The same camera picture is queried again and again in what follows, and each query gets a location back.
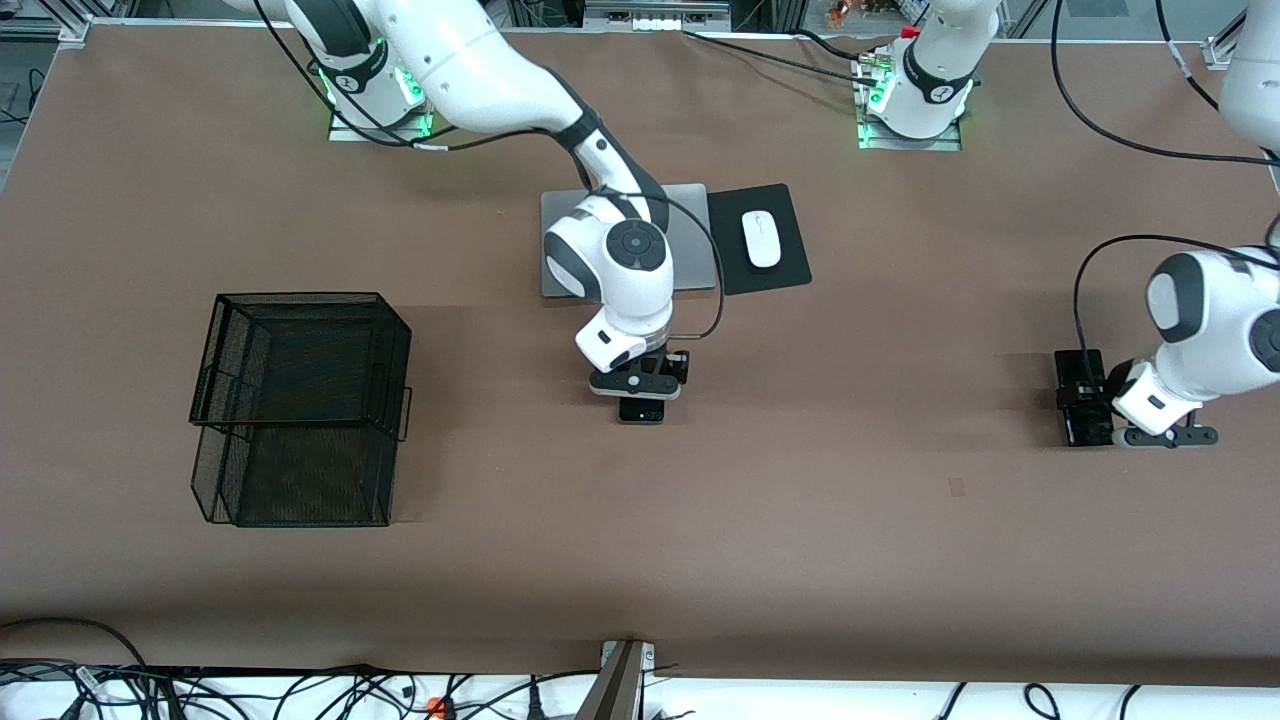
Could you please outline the long black smartphone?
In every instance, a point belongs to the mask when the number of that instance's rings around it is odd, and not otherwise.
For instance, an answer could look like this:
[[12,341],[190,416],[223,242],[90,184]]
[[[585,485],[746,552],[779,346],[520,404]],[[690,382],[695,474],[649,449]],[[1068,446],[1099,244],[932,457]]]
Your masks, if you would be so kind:
[[1097,348],[1053,352],[1059,411],[1066,446],[1105,447],[1114,443],[1111,398],[1107,392],[1101,352]]

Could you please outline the silver closed laptop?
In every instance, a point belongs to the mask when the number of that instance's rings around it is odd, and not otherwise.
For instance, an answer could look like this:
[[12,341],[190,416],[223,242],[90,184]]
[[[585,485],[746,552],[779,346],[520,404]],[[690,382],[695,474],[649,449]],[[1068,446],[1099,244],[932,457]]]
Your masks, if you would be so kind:
[[[710,224],[707,187],[700,183],[684,183],[663,184],[662,190],[669,200],[685,206],[695,217],[690,219],[677,208],[663,206],[668,210],[664,234],[675,269],[675,290],[714,288],[716,255],[712,242],[698,227],[699,222],[704,225]],[[544,192],[540,197],[541,232],[547,232],[554,222],[571,214],[586,196],[585,190]]]

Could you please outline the black mouse pad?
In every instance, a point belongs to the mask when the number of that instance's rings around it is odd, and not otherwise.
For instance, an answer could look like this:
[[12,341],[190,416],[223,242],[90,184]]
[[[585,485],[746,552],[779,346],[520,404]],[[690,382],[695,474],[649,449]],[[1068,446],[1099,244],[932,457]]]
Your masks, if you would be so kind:
[[[787,184],[765,184],[708,196],[710,231],[719,250],[724,292],[756,293],[812,283],[813,274]],[[781,261],[762,270],[750,265],[742,242],[741,215],[751,210],[769,211],[781,240]]]

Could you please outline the white computer mouse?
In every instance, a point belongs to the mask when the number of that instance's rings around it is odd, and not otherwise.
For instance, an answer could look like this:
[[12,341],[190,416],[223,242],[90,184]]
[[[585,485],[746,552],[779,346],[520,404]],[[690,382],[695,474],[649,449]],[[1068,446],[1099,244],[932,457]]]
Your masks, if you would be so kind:
[[781,240],[774,217],[765,210],[751,210],[740,220],[750,265],[762,270],[776,268],[781,261]]

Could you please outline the white power strip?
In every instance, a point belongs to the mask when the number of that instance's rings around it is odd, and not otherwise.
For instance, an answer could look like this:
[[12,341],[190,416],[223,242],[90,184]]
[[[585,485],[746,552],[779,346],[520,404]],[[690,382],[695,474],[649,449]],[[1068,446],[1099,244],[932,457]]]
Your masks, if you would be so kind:
[[582,27],[603,32],[732,29],[730,0],[582,0]]

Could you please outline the black mesh two-tier tray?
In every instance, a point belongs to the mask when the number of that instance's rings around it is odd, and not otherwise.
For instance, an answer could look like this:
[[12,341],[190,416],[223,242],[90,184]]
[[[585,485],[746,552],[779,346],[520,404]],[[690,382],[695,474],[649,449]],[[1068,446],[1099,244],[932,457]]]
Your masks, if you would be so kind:
[[388,527],[411,342],[379,293],[219,295],[189,407],[204,519]]

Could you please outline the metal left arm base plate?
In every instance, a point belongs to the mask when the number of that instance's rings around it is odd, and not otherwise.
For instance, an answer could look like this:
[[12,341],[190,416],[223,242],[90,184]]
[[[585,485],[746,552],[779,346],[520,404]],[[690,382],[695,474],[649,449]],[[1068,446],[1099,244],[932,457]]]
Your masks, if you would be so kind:
[[[890,79],[890,59],[879,50],[859,53],[858,59],[850,61],[850,69],[855,77],[876,79],[879,85]],[[960,122],[965,111],[963,104],[960,105],[961,114],[951,120],[942,135],[934,138],[909,138],[895,133],[882,118],[870,113],[872,95],[872,88],[867,86],[855,85],[852,91],[860,149],[937,152],[959,152],[963,149]]]

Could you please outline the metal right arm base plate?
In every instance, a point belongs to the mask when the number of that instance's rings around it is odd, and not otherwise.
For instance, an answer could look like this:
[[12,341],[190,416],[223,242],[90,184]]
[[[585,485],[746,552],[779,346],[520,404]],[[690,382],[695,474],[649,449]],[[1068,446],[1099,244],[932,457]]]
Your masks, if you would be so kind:
[[433,133],[434,106],[384,38],[366,55],[320,54],[317,72],[333,106],[330,140],[399,146]]

